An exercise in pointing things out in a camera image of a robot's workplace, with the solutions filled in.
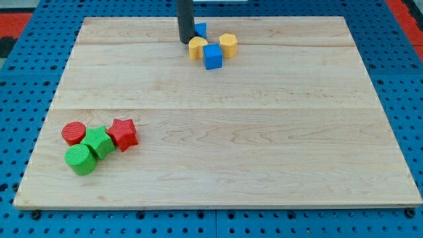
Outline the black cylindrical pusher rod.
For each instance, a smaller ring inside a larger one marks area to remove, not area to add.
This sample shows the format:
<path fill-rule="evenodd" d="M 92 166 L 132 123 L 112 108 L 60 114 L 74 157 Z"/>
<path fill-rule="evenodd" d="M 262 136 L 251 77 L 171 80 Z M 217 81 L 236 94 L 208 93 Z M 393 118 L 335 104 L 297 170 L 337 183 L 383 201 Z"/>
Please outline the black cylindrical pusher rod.
<path fill-rule="evenodd" d="M 176 0 L 176 17 L 180 41 L 188 44 L 195 37 L 194 1 Z"/>

